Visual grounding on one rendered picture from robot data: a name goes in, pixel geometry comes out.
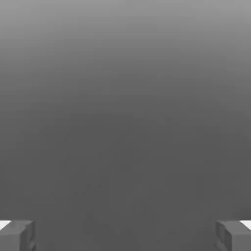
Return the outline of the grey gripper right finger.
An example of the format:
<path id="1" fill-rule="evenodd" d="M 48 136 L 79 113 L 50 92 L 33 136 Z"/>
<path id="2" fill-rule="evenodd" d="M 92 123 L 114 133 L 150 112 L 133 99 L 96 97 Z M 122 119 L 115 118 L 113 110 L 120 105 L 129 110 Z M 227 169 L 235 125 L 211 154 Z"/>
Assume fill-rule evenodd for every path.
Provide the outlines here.
<path id="1" fill-rule="evenodd" d="M 251 220 L 217 221 L 218 251 L 251 251 Z"/>

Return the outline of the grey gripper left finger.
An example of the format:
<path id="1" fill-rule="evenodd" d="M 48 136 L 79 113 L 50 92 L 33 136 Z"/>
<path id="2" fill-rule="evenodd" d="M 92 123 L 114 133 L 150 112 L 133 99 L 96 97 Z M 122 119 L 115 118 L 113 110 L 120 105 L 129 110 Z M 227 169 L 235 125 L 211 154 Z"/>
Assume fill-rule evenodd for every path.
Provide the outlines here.
<path id="1" fill-rule="evenodd" d="M 37 251 L 36 222 L 0 220 L 0 251 Z"/>

